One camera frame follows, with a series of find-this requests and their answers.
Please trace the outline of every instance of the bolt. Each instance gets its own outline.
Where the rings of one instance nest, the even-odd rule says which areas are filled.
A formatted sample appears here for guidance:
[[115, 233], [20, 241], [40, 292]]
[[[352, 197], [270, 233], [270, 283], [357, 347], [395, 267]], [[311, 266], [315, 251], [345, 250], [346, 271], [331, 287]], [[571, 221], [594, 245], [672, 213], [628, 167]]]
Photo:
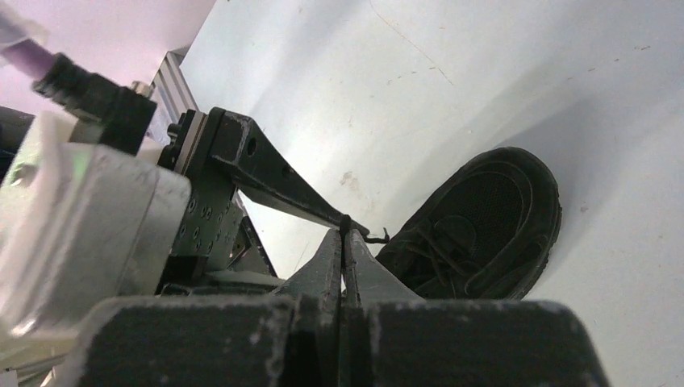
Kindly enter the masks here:
[[140, 94], [145, 98], [150, 98], [152, 96], [152, 92], [154, 91], [152, 86], [142, 81], [133, 81], [133, 83], [131, 83], [130, 89], [135, 91], [136, 94]]
[[38, 168], [35, 165], [19, 164], [12, 175], [10, 185], [13, 187], [18, 185], [28, 187], [33, 182], [33, 179], [35, 179], [36, 174], [38, 174]]

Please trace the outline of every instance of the scuff mark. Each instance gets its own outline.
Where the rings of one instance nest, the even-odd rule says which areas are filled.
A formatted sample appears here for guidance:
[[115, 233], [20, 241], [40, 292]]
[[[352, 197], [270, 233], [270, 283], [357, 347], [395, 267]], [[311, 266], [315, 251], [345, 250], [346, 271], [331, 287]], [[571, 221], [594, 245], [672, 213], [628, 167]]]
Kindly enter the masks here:
[[287, 334], [284, 332], [286, 322], [290, 321], [291, 309], [283, 305], [274, 305], [271, 308], [271, 318], [266, 321], [265, 327], [271, 334], [271, 357], [266, 360], [266, 373], [270, 377], [269, 387], [279, 385], [282, 370], [285, 367], [284, 353]]
[[359, 179], [354, 177], [354, 172], [347, 171], [340, 179], [340, 185], [346, 185], [353, 192], [359, 192]]
[[365, 208], [364, 214], [371, 214], [375, 210], [375, 199], [370, 198], [370, 202]]
[[368, 4], [370, 4], [370, 7], [373, 9], [373, 12], [378, 16], [378, 18], [380, 18], [380, 20], [382, 20], [382, 22], [384, 24], [387, 25], [387, 27], [391, 28], [394, 32], [397, 33], [397, 35], [401, 36], [402, 39], [407, 41], [411, 46], [413, 46], [413, 48], [415, 48], [416, 50], [418, 50], [418, 52], [423, 54], [423, 56], [425, 56], [425, 59], [429, 60], [430, 63], [435, 65], [435, 67], [433, 69], [439, 70], [440, 73], [442, 74], [442, 77], [444, 77], [444, 79], [446, 79], [447, 82], [449, 82], [449, 84], [451, 84], [451, 86], [455, 86], [453, 84], [453, 82], [451, 82], [451, 80], [448, 79], [447, 74], [445, 74], [444, 71], [442, 71], [442, 69], [440, 69], [440, 66], [438, 66], [437, 63], [434, 60], [432, 60], [432, 58], [430, 56], [428, 56], [423, 50], [421, 50], [418, 46], [416, 46], [415, 43], [411, 42], [411, 40], [408, 39], [406, 36], [404, 36], [404, 34], [402, 34], [395, 26], [391, 25], [390, 22], [388, 22], [385, 18], [380, 16], [380, 14], [377, 12], [377, 10], [375, 10], [375, 6], [373, 5], [373, 0], [368, 0]]
[[299, 268], [299, 263], [302, 262], [302, 257], [304, 256], [304, 253], [307, 252], [307, 249], [309, 248], [309, 243], [307, 242], [307, 245], [304, 247], [304, 250], [302, 250], [302, 255], [299, 256], [299, 259], [297, 260], [297, 264], [294, 266], [294, 271], [297, 271], [297, 268]]
[[260, 331], [256, 331], [249, 336], [249, 342], [252, 345], [257, 345], [259, 343], [259, 340], [261, 340], [261, 332]]
[[555, 314], [563, 313], [566, 311], [566, 308], [557, 302], [539, 301], [536, 304], [541, 309], [546, 310], [547, 312], [555, 313]]
[[476, 301], [467, 301], [467, 302], [466, 302], [466, 305], [467, 305], [469, 308], [472, 308], [472, 309], [475, 309], [475, 310], [480, 310], [480, 309], [482, 309], [482, 307], [480, 306], [480, 304], [478, 304]]
[[373, 308], [369, 310], [368, 332], [370, 336], [370, 354], [377, 356], [380, 353], [380, 338], [382, 337], [382, 327], [380, 326], [380, 317], [378, 310]]

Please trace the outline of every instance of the cable connector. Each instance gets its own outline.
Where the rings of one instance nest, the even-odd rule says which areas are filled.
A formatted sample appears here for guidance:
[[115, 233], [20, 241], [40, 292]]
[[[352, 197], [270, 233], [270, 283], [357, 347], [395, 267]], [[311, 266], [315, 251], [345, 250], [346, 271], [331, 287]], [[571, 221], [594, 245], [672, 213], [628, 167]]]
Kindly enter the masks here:
[[33, 90], [79, 119], [69, 141], [104, 144], [135, 155], [152, 120], [156, 103], [74, 64], [64, 54]]

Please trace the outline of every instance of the black shoe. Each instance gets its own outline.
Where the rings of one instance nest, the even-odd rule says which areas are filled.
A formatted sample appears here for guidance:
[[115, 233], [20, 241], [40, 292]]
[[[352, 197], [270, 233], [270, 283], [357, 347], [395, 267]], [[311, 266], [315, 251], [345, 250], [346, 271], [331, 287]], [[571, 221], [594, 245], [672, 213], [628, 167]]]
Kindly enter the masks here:
[[520, 299], [560, 225], [551, 171], [530, 152], [500, 148], [451, 176], [376, 258], [423, 298]]

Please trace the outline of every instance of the white surface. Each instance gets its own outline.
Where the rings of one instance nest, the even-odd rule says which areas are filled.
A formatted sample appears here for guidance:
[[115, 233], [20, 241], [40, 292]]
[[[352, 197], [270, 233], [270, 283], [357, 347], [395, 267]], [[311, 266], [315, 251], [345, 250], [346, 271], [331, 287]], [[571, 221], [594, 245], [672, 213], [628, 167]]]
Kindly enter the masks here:
[[[570, 306], [614, 385], [684, 385], [684, 3], [217, 2], [182, 69], [329, 202], [396, 232], [471, 157], [548, 164], [560, 238], [529, 298]], [[246, 203], [288, 277], [322, 227]]]
[[19, 380], [17, 379], [16, 371], [0, 372], [0, 387], [18, 387]]
[[[48, 30], [48, 49], [120, 85], [151, 82], [167, 51], [192, 43], [214, 1], [5, 0]], [[0, 69], [0, 106], [31, 114], [60, 109], [9, 67]]]

